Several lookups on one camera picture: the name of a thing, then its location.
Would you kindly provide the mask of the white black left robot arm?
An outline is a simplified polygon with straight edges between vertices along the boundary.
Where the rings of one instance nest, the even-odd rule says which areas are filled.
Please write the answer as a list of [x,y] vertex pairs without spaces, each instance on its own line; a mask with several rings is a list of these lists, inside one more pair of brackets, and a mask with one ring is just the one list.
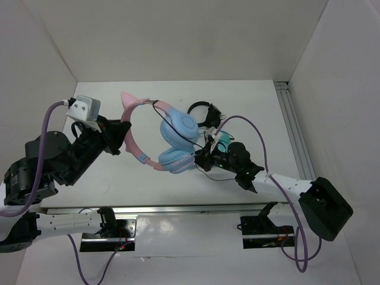
[[82,122],[73,122],[70,142],[59,131],[45,135],[42,173],[31,207],[15,217],[1,218],[1,252],[17,252],[34,241],[72,233],[90,233],[107,238],[116,233],[118,223],[110,207],[79,214],[47,215],[37,212],[35,206],[58,194],[56,185],[73,186],[102,153],[120,154],[130,122],[97,118],[99,131]]

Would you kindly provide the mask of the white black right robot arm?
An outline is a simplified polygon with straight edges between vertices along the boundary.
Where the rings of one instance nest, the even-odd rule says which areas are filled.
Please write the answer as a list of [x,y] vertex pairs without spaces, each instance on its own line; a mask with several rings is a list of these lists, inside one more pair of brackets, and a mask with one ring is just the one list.
[[326,178],[293,179],[271,174],[251,161],[241,142],[233,142],[226,152],[212,149],[208,143],[195,152],[195,164],[208,172],[218,167],[235,174],[235,181],[246,191],[284,195],[299,206],[309,228],[321,239],[332,242],[353,215],[353,209]]

